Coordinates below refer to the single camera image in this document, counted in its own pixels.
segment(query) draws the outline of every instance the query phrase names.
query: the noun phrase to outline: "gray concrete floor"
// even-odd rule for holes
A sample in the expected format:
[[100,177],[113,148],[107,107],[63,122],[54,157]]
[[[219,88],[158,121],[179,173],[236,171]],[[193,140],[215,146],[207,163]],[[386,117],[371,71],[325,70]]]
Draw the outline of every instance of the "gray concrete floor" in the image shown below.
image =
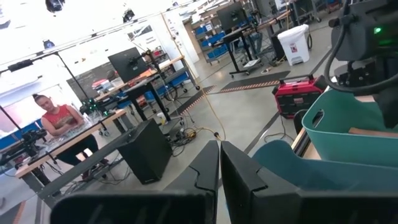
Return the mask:
[[[300,65],[290,67],[287,62],[282,65],[273,68],[270,74],[276,72],[282,72],[290,70],[289,77],[306,75],[309,74],[319,64],[323,56],[330,50],[330,33],[331,29],[326,27],[329,18],[335,17],[336,14],[323,15],[323,22],[313,23],[310,25],[310,30],[313,37],[313,48],[310,52],[310,61]],[[341,63],[334,63],[332,68],[336,68]],[[252,78],[261,76],[261,68],[253,71],[250,76],[246,75],[235,75],[235,79],[231,79],[229,72],[233,71],[233,65],[231,59],[228,56],[224,56],[219,63],[212,66],[206,64],[204,60],[195,64],[196,69],[199,72],[199,77],[202,86],[216,85],[216,88],[211,93],[217,93],[225,85],[231,81],[242,80],[245,78]],[[325,63],[320,65],[320,68],[315,71],[315,76],[323,74],[323,68]],[[188,93],[183,94],[181,90],[178,91],[181,98],[181,103],[184,103],[189,99],[189,96],[193,96],[197,91],[193,88],[192,84],[186,84]],[[209,128],[217,131],[224,138],[223,129],[225,130],[225,138],[241,150],[245,150],[254,140],[257,135],[261,135],[258,142],[254,142],[255,145],[249,152],[252,156],[262,145],[265,144],[264,137],[270,134],[283,132],[283,127],[280,118],[278,117],[274,123],[271,124],[270,128],[263,131],[264,126],[271,120],[271,118],[277,112],[277,105],[275,103],[274,96],[272,95],[273,87],[258,88],[253,90],[236,91],[222,94],[211,94],[208,95],[208,100],[213,106],[215,113],[220,119],[218,122],[216,116],[212,113],[208,103],[205,99],[199,101],[189,112],[192,119],[195,121],[196,127]],[[174,111],[175,107],[173,104],[165,101],[165,104]],[[153,116],[151,110],[145,111],[147,116]],[[138,122],[136,118],[131,116],[133,122]],[[293,122],[291,120],[283,119],[286,134],[290,137],[295,138],[295,131]],[[187,126],[192,127],[192,122],[187,119]],[[112,135],[110,137],[101,137],[96,135],[96,139],[100,146],[105,145],[112,138],[117,137],[119,134],[115,127],[109,127]],[[267,138],[268,141],[273,139],[281,138],[280,136],[274,136]],[[200,131],[197,138],[185,147],[185,150],[178,157],[171,158],[164,176],[161,181],[150,185],[141,185],[134,174],[131,174],[125,181],[119,185],[110,185],[95,183],[88,190],[100,190],[100,191],[115,191],[115,190],[163,190],[169,183],[171,183],[180,173],[191,163],[195,156],[202,150],[203,146],[209,141],[213,140],[213,133],[209,131]],[[113,159],[117,156],[117,153],[110,155],[108,159]],[[70,167],[66,164],[61,164],[63,170],[67,170]],[[120,165],[112,170],[112,174],[115,178],[120,179],[123,177],[127,169],[126,163],[122,162]],[[56,178],[49,167],[45,169],[45,173],[51,178]],[[26,201],[25,209],[22,212],[22,218],[20,224],[31,224],[31,223],[49,223],[50,209],[43,203],[37,203],[37,197],[35,193],[26,186],[23,181],[13,177],[7,177],[5,175],[0,176],[0,197],[6,197],[6,205],[0,210],[0,215],[5,213],[7,210],[17,205],[21,201]],[[219,189],[219,200],[218,200],[218,218],[217,223],[228,224],[229,216],[226,208],[225,197],[223,188]]]

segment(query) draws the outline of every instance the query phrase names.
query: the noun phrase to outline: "wooden block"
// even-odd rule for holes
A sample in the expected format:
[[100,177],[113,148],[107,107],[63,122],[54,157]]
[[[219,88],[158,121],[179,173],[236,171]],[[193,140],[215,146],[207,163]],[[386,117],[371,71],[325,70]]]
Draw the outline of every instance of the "wooden block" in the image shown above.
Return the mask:
[[350,134],[398,138],[398,133],[388,133],[388,132],[384,132],[384,131],[370,131],[370,130],[364,130],[364,129],[359,129],[359,128],[350,128],[348,132]]

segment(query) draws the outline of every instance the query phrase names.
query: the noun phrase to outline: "yellow cable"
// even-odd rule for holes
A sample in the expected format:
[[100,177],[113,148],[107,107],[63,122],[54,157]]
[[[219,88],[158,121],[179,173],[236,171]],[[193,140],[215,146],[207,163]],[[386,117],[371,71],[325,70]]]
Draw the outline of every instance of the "yellow cable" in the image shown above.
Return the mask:
[[[184,57],[183,53],[182,53],[181,50],[180,50],[180,47],[178,46],[178,44],[177,44],[176,41],[175,41],[175,38],[174,38],[173,35],[172,35],[172,32],[171,32],[169,26],[167,25],[166,19],[165,19],[165,17],[164,17],[164,13],[161,12],[160,14],[162,15],[162,19],[163,19],[164,25],[166,26],[167,31],[168,31],[169,34],[170,34],[170,37],[172,38],[172,40],[173,40],[173,42],[174,42],[176,48],[178,49],[178,52],[180,52],[180,55],[181,55],[182,57]],[[193,74],[192,69],[191,69],[191,67],[189,66],[189,64],[188,64],[188,63],[186,63],[186,64],[187,64],[187,67],[188,67],[188,69],[189,69],[189,72],[190,72],[191,74]],[[216,135],[216,134],[215,134],[216,132],[213,131],[213,130],[210,129],[210,128],[198,128],[198,129],[211,131],[211,132],[216,136],[216,138],[217,138],[218,140],[220,140],[220,141],[225,141],[225,140],[226,140],[226,132],[225,132],[225,128],[224,128],[224,126],[223,126],[223,123],[221,122],[220,118],[217,116],[216,111],[214,110],[213,106],[211,105],[209,99],[207,98],[207,94],[206,94],[206,92],[203,90],[203,87],[202,87],[201,83],[198,82],[197,85],[199,85],[200,90],[202,91],[203,95],[205,96],[205,99],[206,99],[207,103],[209,104],[209,107],[210,107],[211,111],[213,112],[214,116],[215,116],[216,119],[218,120],[218,122],[219,122],[219,124],[220,124],[220,126],[221,126],[221,128],[222,128],[222,130],[223,130],[224,138],[221,139],[220,136],[219,136],[219,135]]]

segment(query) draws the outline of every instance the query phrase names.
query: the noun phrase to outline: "ceiling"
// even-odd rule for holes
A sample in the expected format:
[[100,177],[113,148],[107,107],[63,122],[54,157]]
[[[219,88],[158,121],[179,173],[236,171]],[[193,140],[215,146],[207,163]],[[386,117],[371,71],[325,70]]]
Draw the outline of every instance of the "ceiling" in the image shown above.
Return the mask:
[[[141,17],[172,3],[169,0],[65,1],[62,11],[54,14],[48,12],[44,0],[0,0],[0,49],[6,52],[0,54],[0,64],[43,50],[44,40],[59,45],[122,24],[123,13],[129,8],[136,17]],[[1,26],[8,20],[7,26]]]

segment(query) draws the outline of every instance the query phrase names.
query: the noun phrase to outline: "black computer tower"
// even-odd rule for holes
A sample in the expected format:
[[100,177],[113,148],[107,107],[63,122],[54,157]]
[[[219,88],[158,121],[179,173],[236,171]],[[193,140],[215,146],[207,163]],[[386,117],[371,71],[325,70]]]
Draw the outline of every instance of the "black computer tower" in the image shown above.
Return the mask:
[[118,151],[142,184],[160,180],[172,155],[170,144],[153,119],[139,124]]

